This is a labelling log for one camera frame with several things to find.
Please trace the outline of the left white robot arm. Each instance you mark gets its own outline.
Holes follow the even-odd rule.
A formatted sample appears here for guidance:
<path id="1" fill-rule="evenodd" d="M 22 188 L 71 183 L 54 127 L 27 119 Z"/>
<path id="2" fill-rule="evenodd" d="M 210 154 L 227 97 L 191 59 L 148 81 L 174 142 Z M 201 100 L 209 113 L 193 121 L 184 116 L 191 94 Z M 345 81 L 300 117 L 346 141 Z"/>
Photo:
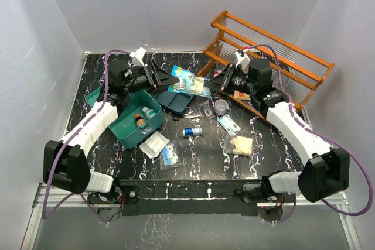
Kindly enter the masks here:
<path id="1" fill-rule="evenodd" d="M 154 60 L 130 67 L 104 63 L 105 80 L 90 112 L 59 141 L 50 140 L 44 148 L 43 181 L 73 194 L 100 193 L 107 202 L 116 202 L 121 188 L 113 176 L 92 171 L 87 154 L 101 134 L 129 105 L 130 96 L 141 90 L 167 90 L 179 79 L 163 71 Z"/>

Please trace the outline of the blue cotton swab bag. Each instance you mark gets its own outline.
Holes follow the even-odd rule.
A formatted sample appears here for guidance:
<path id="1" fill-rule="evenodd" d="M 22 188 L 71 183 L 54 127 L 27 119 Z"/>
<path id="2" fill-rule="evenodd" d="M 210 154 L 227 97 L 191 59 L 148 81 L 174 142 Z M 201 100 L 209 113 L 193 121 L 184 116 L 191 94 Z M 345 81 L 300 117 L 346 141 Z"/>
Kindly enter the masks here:
<path id="1" fill-rule="evenodd" d="M 195 76 L 188 70 L 179 66 L 173 66 L 171 75 L 179 81 L 168 87 L 168 91 L 172 93 L 185 93 L 210 98 L 210 89 L 205 87 L 206 80 L 203 77 Z"/>

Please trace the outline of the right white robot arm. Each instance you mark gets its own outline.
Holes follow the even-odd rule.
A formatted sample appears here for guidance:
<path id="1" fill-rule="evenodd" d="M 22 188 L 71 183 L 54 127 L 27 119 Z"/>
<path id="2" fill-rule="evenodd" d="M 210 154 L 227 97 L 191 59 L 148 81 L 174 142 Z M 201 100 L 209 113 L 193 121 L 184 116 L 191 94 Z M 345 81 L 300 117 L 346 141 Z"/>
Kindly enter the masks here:
<path id="1" fill-rule="evenodd" d="M 275 201 L 282 193 L 290 193 L 314 203 L 348 188 L 349 154 L 311 133 L 287 95 L 273 86 L 266 59 L 250 60 L 248 73 L 229 64 L 204 85 L 225 94 L 249 94 L 253 108 L 286 137 L 303 161 L 300 172 L 280 171 L 262 178 L 261 194 L 266 200 Z"/>

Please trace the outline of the white gauze packet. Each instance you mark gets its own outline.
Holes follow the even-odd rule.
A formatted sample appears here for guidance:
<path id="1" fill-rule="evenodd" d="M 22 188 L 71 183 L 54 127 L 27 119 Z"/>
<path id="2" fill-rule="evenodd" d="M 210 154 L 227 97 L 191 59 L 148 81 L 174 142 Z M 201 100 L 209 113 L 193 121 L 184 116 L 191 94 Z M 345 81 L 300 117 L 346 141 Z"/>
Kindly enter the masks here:
<path id="1" fill-rule="evenodd" d="M 160 132 L 154 132 L 144 143 L 140 144 L 139 148 L 147 157 L 154 159 L 158 157 L 169 141 Z"/>

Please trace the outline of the beige cotton ball bag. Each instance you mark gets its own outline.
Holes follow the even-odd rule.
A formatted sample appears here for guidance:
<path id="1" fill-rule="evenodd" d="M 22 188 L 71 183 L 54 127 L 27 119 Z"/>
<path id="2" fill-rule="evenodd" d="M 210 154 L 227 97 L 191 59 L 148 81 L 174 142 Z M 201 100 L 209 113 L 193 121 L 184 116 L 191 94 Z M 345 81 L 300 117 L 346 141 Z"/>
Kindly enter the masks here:
<path id="1" fill-rule="evenodd" d="M 244 136 L 228 136 L 224 141 L 224 153 L 250 157 L 253 153 L 253 139 Z"/>

